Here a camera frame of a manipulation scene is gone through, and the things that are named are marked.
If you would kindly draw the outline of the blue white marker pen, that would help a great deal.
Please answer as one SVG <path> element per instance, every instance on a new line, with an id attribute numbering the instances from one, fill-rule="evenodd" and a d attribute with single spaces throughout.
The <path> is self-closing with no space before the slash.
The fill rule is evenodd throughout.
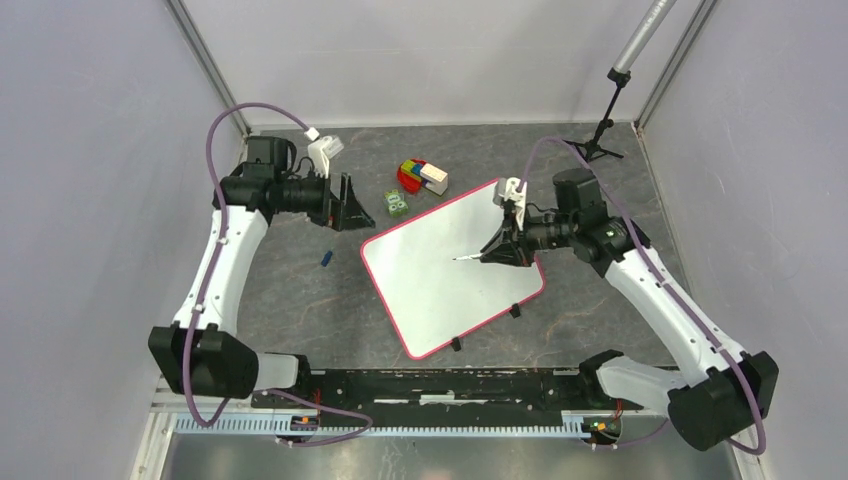
<path id="1" fill-rule="evenodd" d="M 452 260 L 454 260 L 454 261 L 477 261 L 482 256 L 483 256 L 483 254 L 476 253 L 476 254 L 457 256 L 457 257 L 454 257 Z"/>

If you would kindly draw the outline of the blue marker cap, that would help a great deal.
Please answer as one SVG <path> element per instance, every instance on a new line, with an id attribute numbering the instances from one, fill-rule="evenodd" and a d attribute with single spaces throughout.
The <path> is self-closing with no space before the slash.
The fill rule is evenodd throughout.
<path id="1" fill-rule="evenodd" d="M 321 262 L 320 262 L 320 265 L 321 265 L 322 267 L 327 267 L 327 266 L 328 266 L 328 264 L 330 263 L 330 261 L 331 261 L 332 257 L 333 257 L 333 252 L 332 252 L 332 251 L 327 251 L 327 252 L 324 254 L 324 256 L 323 256 L 323 258 L 322 258 L 322 260 L 321 260 Z"/>

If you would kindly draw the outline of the white board with pink rim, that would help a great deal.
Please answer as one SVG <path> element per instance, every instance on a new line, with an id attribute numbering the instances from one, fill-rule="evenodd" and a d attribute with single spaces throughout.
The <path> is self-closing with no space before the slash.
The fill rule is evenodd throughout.
<path id="1" fill-rule="evenodd" d="M 489 181 L 368 240 L 360 257 L 407 354 L 421 360 L 541 294 L 538 264 L 454 261 L 476 254 L 501 224 Z"/>

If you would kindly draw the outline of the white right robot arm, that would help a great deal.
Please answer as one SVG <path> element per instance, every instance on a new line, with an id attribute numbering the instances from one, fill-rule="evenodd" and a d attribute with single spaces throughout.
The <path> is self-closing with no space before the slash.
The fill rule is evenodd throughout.
<path id="1" fill-rule="evenodd" d="M 602 352 L 578 367 L 580 400 L 591 408 L 629 401 L 660 413 L 699 451 L 727 441 L 762 454 L 779 374 L 775 360 L 748 352 L 708 318 L 643 231 L 624 214 L 609 213 L 591 171 L 561 171 L 553 187 L 555 208 L 530 215 L 524 181 L 499 179 L 493 202 L 503 220 L 476 260 L 529 268 L 538 252 L 570 249 L 630 302 L 677 365 L 665 370 L 617 350 Z"/>

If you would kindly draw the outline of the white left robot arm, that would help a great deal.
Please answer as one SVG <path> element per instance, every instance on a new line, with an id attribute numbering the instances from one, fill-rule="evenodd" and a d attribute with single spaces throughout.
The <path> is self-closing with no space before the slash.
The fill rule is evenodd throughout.
<path id="1" fill-rule="evenodd" d="M 183 304 L 169 326 L 153 328 L 148 338 L 174 393 L 245 399 L 261 373 L 271 370 L 282 374 L 275 392 L 288 406 L 302 407 L 312 399 L 314 381 L 301 372 L 305 358 L 261 357 L 237 339 L 237 315 L 253 257 L 275 215 L 304 214 L 335 231 L 374 227 L 349 174 L 341 174 L 339 190 L 332 190 L 330 161 L 343 147 L 336 135 L 315 139 L 307 147 L 310 166 L 300 173 L 292 142 L 249 137 L 245 161 L 221 178 L 213 195 L 208 243 Z"/>

